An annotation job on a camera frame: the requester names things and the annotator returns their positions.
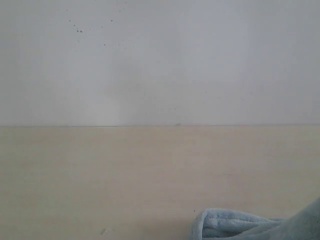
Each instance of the light wooden surface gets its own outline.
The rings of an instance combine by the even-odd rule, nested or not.
[[[184,240],[205,208],[319,195],[320,126],[0,128],[1,240]]]

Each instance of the white wall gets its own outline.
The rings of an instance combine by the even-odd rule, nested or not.
[[[0,125],[320,123],[319,9],[1,1]]]

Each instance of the light blue fabric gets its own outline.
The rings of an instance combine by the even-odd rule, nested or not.
[[[320,240],[320,197],[287,219],[209,208],[194,220],[188,240]]]

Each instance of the fleece blanket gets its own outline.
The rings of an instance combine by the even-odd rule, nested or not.
[[[320,240],[320,197],[286,219],[205,209],[194,220],[188,240]]]

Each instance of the blue towel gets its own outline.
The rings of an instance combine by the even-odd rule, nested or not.
[[[320,197],[287,219],[205,209],[194,220],[189,240],[320,240]]]

